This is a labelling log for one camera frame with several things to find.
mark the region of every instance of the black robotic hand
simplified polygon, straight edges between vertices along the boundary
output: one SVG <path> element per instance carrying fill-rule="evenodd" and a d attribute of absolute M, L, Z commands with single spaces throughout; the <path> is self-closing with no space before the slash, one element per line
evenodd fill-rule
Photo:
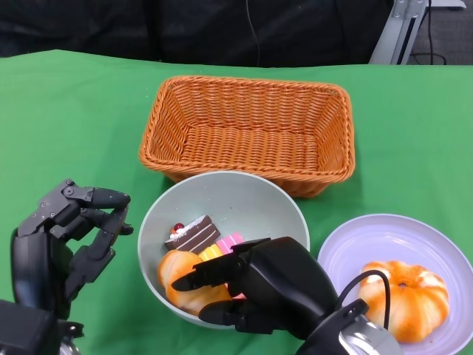
<path fill-rule="evenodd" d="M 201 320 L 234 325 L 249 333 L 286 330 L 305 340 L 298 351 L 301 355 L 402 354 L 386 329 L 364 317 L 368 307 L 363 300 L 341 306 L 361 278 L 339 297 L 323 268 L 290 237 L 243 243 L 232 249 L 231 254 L 195 265 L 195 271 L 172 284 L 178 291 L 190 291 L 227 283 L 231 296 L 243 293 L 247 297 L 207 305 L 199 314 Z M 380 271 L 371 274 L 383 278 L 389 294 L 386 276 Z"/>
<path fill-rule="evenodd" d="M 133 232 L 125 223 L 130 200 L 121 192 L 79 187 L 70 179 L 41 198 L 38 209 L 13 231 L 15 301 L 67 320 L 78 292 L 93 283 L 114 257 L 111 246 L 117 236 Z M 81 240 L 95 227 L 100 231 L 92 244 L 73 254 L 67 242 Z"/>

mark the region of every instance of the black backdrop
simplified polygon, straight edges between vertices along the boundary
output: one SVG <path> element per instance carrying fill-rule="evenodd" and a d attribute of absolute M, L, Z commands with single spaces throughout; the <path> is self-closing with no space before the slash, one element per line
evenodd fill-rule
<path fill-rule="evenodd" d="M 248 0 L 262 67 L 367 63 L 391 0 Z M 256 66 L 245 0 L 0 0 L 0 56 L 64 49 Z"/>

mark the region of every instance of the basket rim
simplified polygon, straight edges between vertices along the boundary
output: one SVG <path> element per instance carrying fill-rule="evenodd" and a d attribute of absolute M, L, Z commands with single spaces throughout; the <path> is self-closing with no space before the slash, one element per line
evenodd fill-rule
<path fill-rule="evenodd" d="M 251 85 L 280 85 L 282 87 L 307 87 L 308 89 L 326 88 L 338 92 L 343 100 L 341 105 L 346 110 L 344 119 L 344 158 L 342 167 L 336 170 L 310 170 L 310 169 L 294 169 L 275 166 L 249 166 L 239 167 L 237 164 L 230 163 L 195 163 L 192 161 L 182 160 L 165 160 L 158 159 L 151 154 L 152 132 L 159 122 L 160 111 L 162 109 L 163 98 L 168 94 L 171 87 L 181 82 L 222 82 L 241 81 L 244 84 Z M 278 178 L 291 181 L 317 181 L 317 182 L 339 182 L 346 180 L 355 169 L 355 144 L 354 144 L 354 127 L 352 118 L 352 106 L 350 97 L 345 89 L 337 84 L 312 82 L 312 81 L 288 81 L 276 79 L 260 79 L 260 78 L 234 78 L 234 77 L 216 77 L 206 75 L 179 75 L 167 78 L 162 82 L 155 101 L 153 103 L 149 120 L 143 133 L 143 140 L 140 145 L 139 158 L 142 164 L 152 170 L 169 172 L 169 173 L 186 173 L 186 174 L 202 174 L 215 170 L 237 170 L 256 174 L 264 178 Z"/>

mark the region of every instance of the wire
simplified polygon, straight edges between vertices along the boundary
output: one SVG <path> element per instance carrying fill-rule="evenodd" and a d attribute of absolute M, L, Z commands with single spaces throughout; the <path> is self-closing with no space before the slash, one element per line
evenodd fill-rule
<path fill-rule="evenodd" d="M 411 56 L 414 57 L 414 60 L 417 64 L 422 64 L 418 59 L 417 59 L 417 56 L 418 55 L 430 55 L 430 53 L 411 53 Z M 434 57 L 438 57 L 438 58 L 441 58 L 443 60 L 443 65 L 446 65 L 446 58 L 441 55 L 441 54 L 437 54 L 437 53 L 433 53 L 433 56 Z"/>
<path fill-rule="evenodd" d="M 429 17 L 427 19 L 427 32 L 429 34 L 430 65 L 434 65 L 434 45 L 432 43 L 431 22 L 432 22 L 432 0 L 429 0 Z"/>
<path fill-rule="evenodd" d="M 259 48 L 258 37 L 256 36 L 256 32 L 254 32 L 253 23 L 251 22 L 248 0 L 245 0 L 245 3 L 246 3 L 246 15 L 248 16 L 248 22 L 250 23 L 251 32 L 253 33 L 254 41 L 256 42 L 256 48 L 258 49 L 258 59 L 256 60 L 256 67 L 259 67 L 259 57 L 260 57 L 261 50 Z"/>
<path fill-rule="evenodd" d="M 421 24 L 419 24 L 419 27 L 422 26 L 423 20 L 426 19 L 426 16 L 427 16 L 427 14 L 429 13 L 429 11 L 430 11 L 430 7 L 428 7 L 428 8 L 426 9 L 426 12 L 423 13 L 423 16 L 422 16 L 422 19 L 421 19 Z"/>
<path fill-rule="evenodd" d="M 365 271 L 364 273 L 359 274 L 357 277 L 355 277 L 353 281 L 349 283 L 347 287 L 345 287 L 345 289 L 341 292 L 340 296 L 338 297 L 335 310 L 337 311 L 341 308 L 341 304 L 345 300 L 345 297 L 350 293 L 352 288 L 358 285 L 358 283 L 361 282 L 363 279 L 366 279 L 368 276 L 371 275 L 379 276 L 381 279 L 383 279 L 384 282 L 384 291 L 386 293 L 386 307 L 384 309 L 384 328 L 387 329 L 389 326 L 389 313 L 391 311 L 391 290 L 389 287 L 389 280 L 387 279 L 387 276 L 379 270 Z"/>

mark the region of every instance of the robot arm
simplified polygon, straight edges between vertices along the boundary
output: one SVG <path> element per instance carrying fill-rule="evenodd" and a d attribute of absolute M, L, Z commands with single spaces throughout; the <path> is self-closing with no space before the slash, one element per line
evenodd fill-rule
<path fill-rule="evenodd" d="M 66 320 L 85 283 L 93 283 L 115 256 L 111 246 L 125 224 L 130 197 L 121 192 L 77 186 L 65 180 L 40 199 L 38 209 L 14 232 L 11 269 L 15 301 Z M 113 209 L 108 214 L 100 209 Z M 90 246 L 73 254 L 67 242 L 99 228 Z"/>
<path fill-rule="evenodd" d="M 83 188 L 68 179 L 40 199 L 38 209 L 13 231 L 16 304 L 0 301 L 1 355 L 79 354 L 72 339 L 83 336 L 84 326 L 67 321 L 71 302 L 115 256 L 118 235 L 133 232 L 125 223 L 129 202 L 121 192 Z M 67 242 L 81 240 L 94 228 L 100 230 L 92 244 L 72 253 Z"/>
<path fill-rule="evenodd" d="M 364 316 L 368 306 L 363 300 L 341 306 L 348 291 L 368 274 L 355 279 L 339 298 L 317 261 L 290 237 L 243 243 L 233 251 L 195 265 L 194 272 L 172 285 L 190 291 L 227 283 L 231 296 L 247 297 L 207 305 L 200 319 L 249 333 L 289 331 L 305 341 L 300 355 L 402 354 L 395 338 Z M 389 294 L 386 276 L 368 272 L 383 278 Z"/>

